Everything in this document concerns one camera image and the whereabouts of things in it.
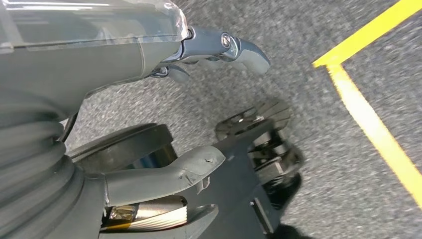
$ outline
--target metal part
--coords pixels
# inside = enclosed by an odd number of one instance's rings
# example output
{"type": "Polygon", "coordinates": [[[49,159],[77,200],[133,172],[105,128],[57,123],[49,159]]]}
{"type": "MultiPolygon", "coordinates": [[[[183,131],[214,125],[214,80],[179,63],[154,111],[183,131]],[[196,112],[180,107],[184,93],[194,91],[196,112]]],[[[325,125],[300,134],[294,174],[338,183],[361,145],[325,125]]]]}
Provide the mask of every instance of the metal part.
{"type": "Polygon", "coordinates": [[[282,160],[280,157],[276,157],[270,162],[266,163],[265,166],[256,170],[259,181],[261,184],[266,184],[275,178],[278,178],[284,173],[282,160]]]}
{"type": "Polygon", "coordinates": [[[222,43],[223,47],[225,47],[227,49],[230,48],[231,39],[230,39],[230,36],[225,32],[221,35],[221,43],[222,43]]]}
{"type": "Polygon", "coordinates": [[[170,195],[132,205],[112,207],[101,231],[157,231],[186,223],[186,200],[170,195]]]}
{"type": "Polygon", "coordinates": [[[151,73],[150,77],[153,77],[153,78],[164,78],[164,77],[167,77],[168,75],[169,75],[169,67],[166,66],[166,67],[160,67],[160,68],[154,70],[151,73]]]}

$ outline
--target yellow tape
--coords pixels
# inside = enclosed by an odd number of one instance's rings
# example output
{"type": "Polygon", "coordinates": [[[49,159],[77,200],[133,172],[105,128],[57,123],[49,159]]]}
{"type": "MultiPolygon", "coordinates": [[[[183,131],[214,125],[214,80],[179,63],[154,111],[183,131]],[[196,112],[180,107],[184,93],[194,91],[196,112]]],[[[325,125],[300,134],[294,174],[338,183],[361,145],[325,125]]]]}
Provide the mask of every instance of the yellow tape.
{"type": "Polygon", "coordinates": [[[359,92],[343,67],[327,65],[327,70],[347,110],[422,209],[422,175],[418,169],[359,92]]]}
{"type": "Polygon", "coordinates": [[[400,0],[342,43],[314,61],[314,67],[338,65],[422,9],[422,0],[400,0]]]}

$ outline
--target black wheel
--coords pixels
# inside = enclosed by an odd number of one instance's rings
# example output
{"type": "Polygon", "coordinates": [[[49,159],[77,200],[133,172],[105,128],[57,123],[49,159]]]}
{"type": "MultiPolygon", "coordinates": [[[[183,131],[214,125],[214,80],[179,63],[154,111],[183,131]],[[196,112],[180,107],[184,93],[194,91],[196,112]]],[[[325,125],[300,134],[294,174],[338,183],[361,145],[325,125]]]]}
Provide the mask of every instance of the black wheel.
{"type": "Polygon", "coordinates": [[[164,124],[140,124],[96,139],[67,155],[87,173],[163,167],[176,159],[172,141],[164,124]]]}
{"type": "Polygon", "coordinates": [[[264,119],[272,119],[276,130],[286,127],[291,112],[289,105],[283,100],[268,100],[258,103],[255,106],[240,112],[226,120],[221,121],[215,127],[215,134],[218,140],[223,140],[229,135],[243,133],[264,119]]]}

